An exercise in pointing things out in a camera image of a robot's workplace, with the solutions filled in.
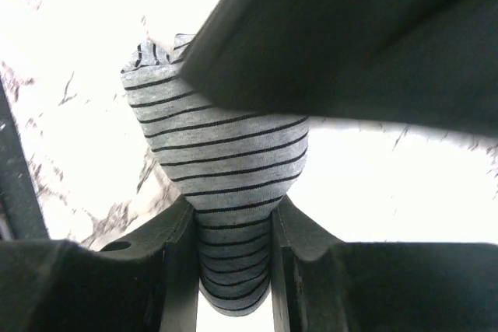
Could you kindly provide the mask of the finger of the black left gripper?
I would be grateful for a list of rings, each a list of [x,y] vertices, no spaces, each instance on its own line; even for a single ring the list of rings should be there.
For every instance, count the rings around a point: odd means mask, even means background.
[[[497,135],[497,0],[220,0],[181,78],[216,106]]]

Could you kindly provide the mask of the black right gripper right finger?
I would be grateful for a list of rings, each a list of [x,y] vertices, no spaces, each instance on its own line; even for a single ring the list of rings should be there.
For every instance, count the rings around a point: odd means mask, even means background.
[[[272,213],[277,331],[495,331],[497,248],[346,243],[284,198]]]

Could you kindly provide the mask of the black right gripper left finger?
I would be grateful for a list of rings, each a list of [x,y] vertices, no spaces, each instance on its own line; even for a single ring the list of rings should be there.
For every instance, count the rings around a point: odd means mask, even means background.
[[[199,265],[183,198],[102,250],[69,240],[1,245],[3,331],[193,331]]]

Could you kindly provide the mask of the grey striped underwear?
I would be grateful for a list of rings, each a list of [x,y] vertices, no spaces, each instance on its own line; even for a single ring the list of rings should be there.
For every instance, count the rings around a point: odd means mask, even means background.
[[[167,177],[194,208],[200,289],[227,316],[266,299],[271,213],[303,172],[309,119],[215,107],[179,78],[191,36],[141,42],[121,70],[129,106]]]

